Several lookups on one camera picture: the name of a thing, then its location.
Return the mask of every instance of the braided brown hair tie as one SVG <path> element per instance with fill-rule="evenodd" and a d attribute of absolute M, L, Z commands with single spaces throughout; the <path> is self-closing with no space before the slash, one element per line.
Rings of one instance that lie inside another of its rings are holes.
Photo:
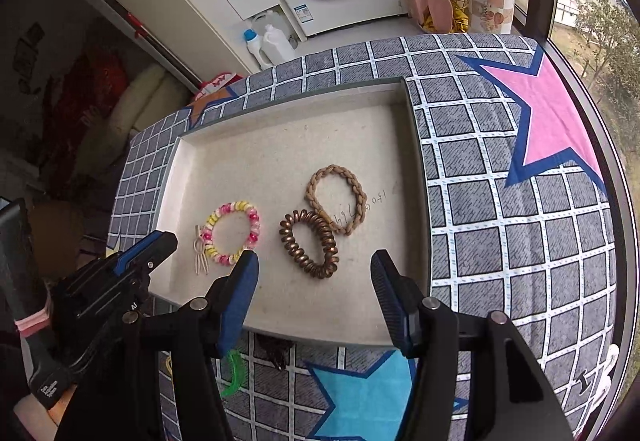
<path fill-rule="evenodd" d="M 316 232 L 322 244 L 324 264 L 316 264 L 296 242 L 292 229 L 296 223 L 306 223 Z M 299 212 L 295 210 L 293 215 L 287 214 L 284 216 L 280 226 L 280 234 L 282 236 L 280 240 L 284 243 L 284 249 L 289 252 L 293 260 L 300 265 L 305 273 L 315 278 L 328 278 L 335 273 L 340 259 L 337 257 L 338 248 L 335 247 L 334 234 L 331 232 L 329 225 L 316 212 L 308 212 L 307 210 Z"/>
<path fill-rule="evenodd" d="M 329 217 L 329 215 L 324 211 L 324 208 L 322 208 L 322 204 L 320 204 L 316 199 L 316 186 L 318 186 L 318 181 L 329 174 L 338 174 L 339 176 L 344 177 L 351 186 L 351 190 L 356 196 L 356 214 L 353 217 L 353 220 L 344 228 L 338 226 L 338 224 L 334 222 L 331 217 Z M 356 176 L 354 176 L 354 174 L 350 170 L 347 170 L 344 167 L 329 165 L 327 168 L 319 169 L 318 172 L 313 174 L 311 180 L 309 181 L 309 184 L 306 186 L 305 198 L 309 202 L 311 207 L 316 212 L 318 212 L 318 215 L 324 218 L 326 223 L 335 233 L 350 235 L 351 233 L 353 233 L 353 230 L 355 230 L 358 225 L 362 221 L 364 221 L 365 212 L 367 210 L 367 195 L 362 190 L 362 186 L 360 185 L 360 183 L 358 183 Z"/>

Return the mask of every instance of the silver bolt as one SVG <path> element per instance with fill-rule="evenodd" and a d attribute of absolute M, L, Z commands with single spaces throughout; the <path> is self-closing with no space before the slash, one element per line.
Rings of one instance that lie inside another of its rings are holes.
<path fill-rule="evenodd" d="M 207 299 L 205 297 L 199 296 L 189 302 L 189 307 L 194 311 L 202 311 L 208 303 L 209 302 L 207 302 Z"/>
<path fill-rule="evenodd" d="M 491 320 L 493 320 L 497 324 L 500 324 L 501 326 L 505 325 L 505 323 L 507 323 L 507 320 L 509 320 L 509 317 L 502 311 L 491 311 L 490 316 Z"/>
<path fill-rule="evenodd" d="M 135 311 L 127 311 L 126 313 L 124 313 L 124 315 L 122 315 L 122 321 L 126 324 L 132 324 L 135 323 L 135 321 L 138 319 L 138 313 L 136 313 Z"/>
<path fill-rule="evenodd" d="M 434 296 L 428 296 L 422 299 L 422 305 L 427 309 L 431 309 L 431 311 L 434 311 L 438 307 L 440 307 L 440 300 L 438 300 Z"/>

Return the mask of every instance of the blue gripper pad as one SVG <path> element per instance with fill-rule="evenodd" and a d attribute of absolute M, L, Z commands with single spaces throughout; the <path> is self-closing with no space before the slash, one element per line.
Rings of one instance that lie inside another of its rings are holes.
<path fill-rule="evenodd" d="M 402 283 L 400 274 L 386 249 L 379 249 L 372 255 L 370 266 L 371 282 L 385 317 L 386 329 L 394 346 L 407 355 L 413 347 L 409 336 L 409 316 L 394 288 Z"/>
<path fill-rule="evenodd" d="M 236 270 L 239 270 L 241 275 L 229 304 L 220 316 L 220 336 L 216 344 L 220 358 L 234 348 L 240 338 L 242 324 L 258 283 L 258 256 L 253 251 L 244 251 L 234 267 L 234 274 Z"/>

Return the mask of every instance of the brown slipper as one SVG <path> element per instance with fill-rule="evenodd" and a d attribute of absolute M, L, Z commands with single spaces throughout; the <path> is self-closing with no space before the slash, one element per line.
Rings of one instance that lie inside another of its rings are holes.
<path fill-rule="evenodd" d="M 451 33 L 453 28 L 453 6 L 450 0 L 427 0 L 433 27 L 438 34 Z"/>

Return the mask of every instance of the bracelet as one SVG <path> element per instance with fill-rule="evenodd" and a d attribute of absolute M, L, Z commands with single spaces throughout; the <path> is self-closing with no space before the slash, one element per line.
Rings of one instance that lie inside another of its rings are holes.
<path fill-rule="evenodd" d="M 316 199 L 316 186 L 318 186 L 318 181 L 328 174 L 338 174 L 339 176 L 344 177 L 356 196 L 356 214 L 353 217 L 353 220 L 348 223 L 345 228 L 338 226 L 338 224 L 334 222 L 324 211 L 324 208 L 322 208 L 322 204 L 318 202 L 318 199 Z M 318 172 L 313 174 L 309 184 L 306 186 L 305 198 L 311 207 L 318 212 L 318 215 L 324 218 L 326 223 L 333 231 L 335 231 L 335 233 L 343 233 L 345 235 L 353 233 L 353 230 L 355 230 L 358 225 L 364 221 L 365 213 L 367 211 L 367 195 L 362 190 L 362 186 L 356 179 L 356 176 L 354 176 L 350 170 L 337 165 L 329 165 L 327 168 L 321 168 Z"/>
<path fill-rule="evenodd" d="M 213 228 L 223 215 L 231 214 L 233 212 L 244 212 L 249 218 L 251 223 L 251 231 L 246 238 L 242 247 L 232 255 L 221 254 L 216 246 L 213 244 Z M 223 204 L 214 213 L 209 215 L 207 223 L 200 230 L 200 237 L 204 243 L 204 251 L 209 255 L 214 262 L 226 266 L 236 265 L 240 255 L 245 249 L 254 249 L 255 244 L 258 242 L 258 236 L 260 235 L 260 217 L 258 217 L 258 210 L 247 201 L 234 201 Z"/>
<path fill-rule="evenodd" d="M 324 264 L 316 264 L 305 254 L 305 250 L 300 247 L 300 244 L 296 242 L 292 229 L 296 223 L 306 223 L 316 232 L 322 244 Z M 293 215 L 287 214 L 284 216 L 280 226 L 280 234 L 282 236 L 280 240 L 284 243 L 284 249 L 287 250 L 305 273 L 315 278 L 328 278 L 335 273 L 338 269 L 338 261 L 340 261 L 337 257 L 338 248 L 335 246 L 334 234 L 331 228 L 320 215 L 314 211 L 302 210 L 298 212 L 295 210 Z"/>

